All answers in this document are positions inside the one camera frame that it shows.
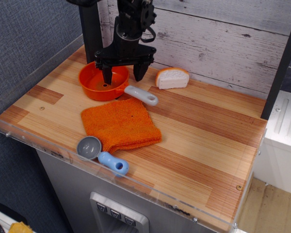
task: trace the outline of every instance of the toy frying pan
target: toy frying pan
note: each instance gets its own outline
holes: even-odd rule
[[[108,85],[103,80],[102,71],[96,68],[94,62],[84,66],[79,73],[79,82],[84,93],[99,101],[113,100],[127,93],[150,106],[158,103],[155,95],[129,85],[129,71],[126,67],[113,67],[112,73],[112,83]]]

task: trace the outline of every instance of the yellow object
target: yellow object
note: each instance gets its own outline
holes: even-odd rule
[[[32,229],[23,222],[12,223],[8,233],[33,233]]]

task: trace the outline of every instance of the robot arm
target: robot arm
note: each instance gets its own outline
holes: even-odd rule
[[[67,0],[79,6],[92,6],[97,0]],[[153,0],[117,0],[119,15],[115,18],[112,43],[95,53],[96,67],[102,70],[104,81],[112,82],[112,67],[134,65],[134,76],[140,81],[149,65],[153,63],[154,47],[140,45],[155,39],[155,32],[150,28],[155,23]],[[152,38],[141,38],[149,30]]]

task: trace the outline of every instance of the white wooden plank wall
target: white wooden plank wall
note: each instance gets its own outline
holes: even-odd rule
[[[154,0],[153,4],[158,15],[152,25],[157,37],[148,44],[157,49],[153,67],[181,67],[192,79],[267,98],[291,31],[291,0]],[[108,0],[98,5],[107,46],[117,3]]]

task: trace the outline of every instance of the button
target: button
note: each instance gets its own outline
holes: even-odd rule
[[[117,219],[121,219],[121,214],[119,212],[116,212],[114,210],[110,210],[111,215]]]
[[[128,225],[131,225],[131,226],[133,226],[133,227],[136,226],[136,222],[135,222],[135,220],[133,220],[133,219],[131,219],[131,218],[129,218],[129,217],[126,217],[126,216],[125,216],[125,222],[126,222]]]
[[[107,212],[107,207],[97,202],[97,207],[102,212]]]

